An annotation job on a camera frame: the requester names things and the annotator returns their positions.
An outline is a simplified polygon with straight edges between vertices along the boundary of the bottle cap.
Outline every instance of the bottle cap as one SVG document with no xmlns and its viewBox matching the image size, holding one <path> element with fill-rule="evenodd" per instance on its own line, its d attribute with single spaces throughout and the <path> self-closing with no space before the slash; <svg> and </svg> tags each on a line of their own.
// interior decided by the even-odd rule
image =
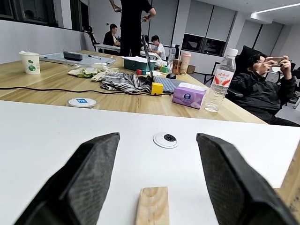
<svg viewBox="0 0 300 225">
<path fill-rule="evenodd" d="M 234 56 L 235 57 L 235 56 L 237 56 L 238 53 L 239 53 L 239 50 L 233 49 L 233 48 L 229 48 L 227 50 L 226 56 L 230 55 L 230 56 Z"/>
</svg>

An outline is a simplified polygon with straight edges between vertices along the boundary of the whiteboard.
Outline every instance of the whiteboard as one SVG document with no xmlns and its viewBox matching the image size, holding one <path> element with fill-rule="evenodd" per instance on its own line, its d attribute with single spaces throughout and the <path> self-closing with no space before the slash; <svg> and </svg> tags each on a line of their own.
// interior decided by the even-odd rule
<svg viewBox="0 0 300 225">
<path fill-rule="evenodd" d="M 108 66 L 111 66 L 113 63 L 115 63 L 117 60 L 113 58 L 105 58 L 105 57 L 99 57 L 92 55 L 93 58 L 89 57 L 87 54 L 77 53 L 74 52 L 74 54 L 82 55 L 82 61 L 73 61 L 73 60 L 67 60 L 64 58 L 64 53 L 53 53 L 53 54 L 47 54 L 47 55 L 40 55 L 39 59 L 41 61 L 47 61 L 47 62 L 55 62 L 60 64 L 70 64 L 70 65 L 92 65 L 94 63 L 106 63 Z"/>
</svg>

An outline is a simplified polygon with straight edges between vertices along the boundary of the black pants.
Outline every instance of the black pants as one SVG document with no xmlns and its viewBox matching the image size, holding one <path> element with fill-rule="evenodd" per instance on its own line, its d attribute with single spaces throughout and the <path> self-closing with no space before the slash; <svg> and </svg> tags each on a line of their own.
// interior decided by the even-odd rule
<svg viewBox="0 0 300 225">
<path fill-rule="evenodd" d="M 282 118 L 278 118 L 273 116 L 270 121 L 267 123 L 272 124 L 272 125 L 281 125 L 281 126 L 290 126 L 290 127 L 300 127 L 300 124 L 291 122 L 289 120 L 285 120 Z"/>
<path fill-rule="evenodd" d="M 121 50 L 120 56 L 129 56 L 130 50 L 132 56 L 141 55 L 141 26 L 122 26 L 121 27 Z"/>
</svg>

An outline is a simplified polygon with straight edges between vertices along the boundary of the seated man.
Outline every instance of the seated man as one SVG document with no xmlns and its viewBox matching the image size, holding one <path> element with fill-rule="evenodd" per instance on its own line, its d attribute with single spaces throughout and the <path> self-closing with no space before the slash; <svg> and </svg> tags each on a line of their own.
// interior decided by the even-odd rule
<svg viewBox="0 0 300 225">
<path fill-rule="evenodd" d="M 161 57 L 162 60 L 166 60 L 165 48 L 164 48 L 163 44 L 160 43 L 159 37 L 157 35 L 154 35 L 151 38 L 151 42 L 153 42 L 154 47 L 153 47 L 153 49 L 149 48 L 149 52 L 156 53 L 157 55 L 159 55 Z"/>
<path fill-rule="evenodd" d="M 111 46 L 120 46 L 120 42 L 117 40 L 115 35 L 117 34 L 118 27 L 116 24 L 112 23 L 110 25 L 110 31 L 105 34 L 103 44 L 104 45 L 111 45 Z M 115 51 L 104 50 L 105 54 L 116 54 Z"/>
<path fill-rule="evenodd" d="M 289 58 L 284 56 L 284 60 L 280 62 L 284 75 L 281 85 L 265 81 L 263 75 L 274 64 L 272 57 L 262 53 L 250 57 L 230 84 L 231 89 L 244 95 L 234 102 L 269 124 L 300 127 L 297 123 L 275 117 L 281 106 L 293 97 L 295 79 L 292 78 Z"/>
</svg>

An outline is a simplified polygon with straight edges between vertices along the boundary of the cup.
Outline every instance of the cup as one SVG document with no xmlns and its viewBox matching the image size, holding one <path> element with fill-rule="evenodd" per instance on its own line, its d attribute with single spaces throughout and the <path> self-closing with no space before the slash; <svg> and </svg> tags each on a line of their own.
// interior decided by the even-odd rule
<svg viewBox="0 0 300 225">
<path fill-rule="evenodd" d="M 172 73 L 178 75 L 179 74 L 179 70 L 180 70 L 180 66 L 181 66 L 181 61 L 173 59 Z"/>
<path fill-rule="evenodd" d="M 20 51 L 22 63 L 27 74 L 40 74 L 39 54 L 33 52 Z"/>
<path fill-rule="evenodd" d="M 181 67 L 179 70 L 180 75 L 185 75 L 188 70 L 189 61 L 191 60 L 192 54 L 189 52 L 184 52 L 181 54 Z"/>
</svg>

